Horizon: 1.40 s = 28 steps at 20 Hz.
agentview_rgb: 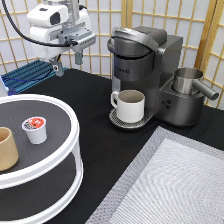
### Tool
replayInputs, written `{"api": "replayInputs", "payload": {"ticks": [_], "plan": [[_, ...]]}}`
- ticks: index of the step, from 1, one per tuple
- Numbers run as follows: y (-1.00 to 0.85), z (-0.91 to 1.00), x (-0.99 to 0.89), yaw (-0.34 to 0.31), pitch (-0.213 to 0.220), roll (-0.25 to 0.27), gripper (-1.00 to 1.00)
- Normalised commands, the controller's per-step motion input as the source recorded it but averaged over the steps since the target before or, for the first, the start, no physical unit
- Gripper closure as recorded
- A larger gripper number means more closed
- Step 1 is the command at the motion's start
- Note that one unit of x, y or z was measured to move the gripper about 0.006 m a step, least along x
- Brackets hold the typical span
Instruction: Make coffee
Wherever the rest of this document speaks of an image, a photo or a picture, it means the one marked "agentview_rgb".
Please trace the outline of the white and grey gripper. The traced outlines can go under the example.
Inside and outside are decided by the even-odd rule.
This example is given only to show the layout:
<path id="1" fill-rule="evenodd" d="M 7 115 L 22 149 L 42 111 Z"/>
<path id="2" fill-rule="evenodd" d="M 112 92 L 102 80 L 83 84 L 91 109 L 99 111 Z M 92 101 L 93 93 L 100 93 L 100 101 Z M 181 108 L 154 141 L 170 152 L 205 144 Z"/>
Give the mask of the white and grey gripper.
<path id="1" fill-rule="evenodd" d="M 96 42 L 90 17 L 85 6 L 79 3 L 40 3 L 27 14 L 31 25 L 30 38 L 48 44 L 49 47 L 32 44 L 34 54 L 43 60 L 51 60 L 70 49 L 75 52 L 75 64 L 83 64 L 83 50 Z M 52 62 L 58 77 L 64 74 L 60 62 Z"/>

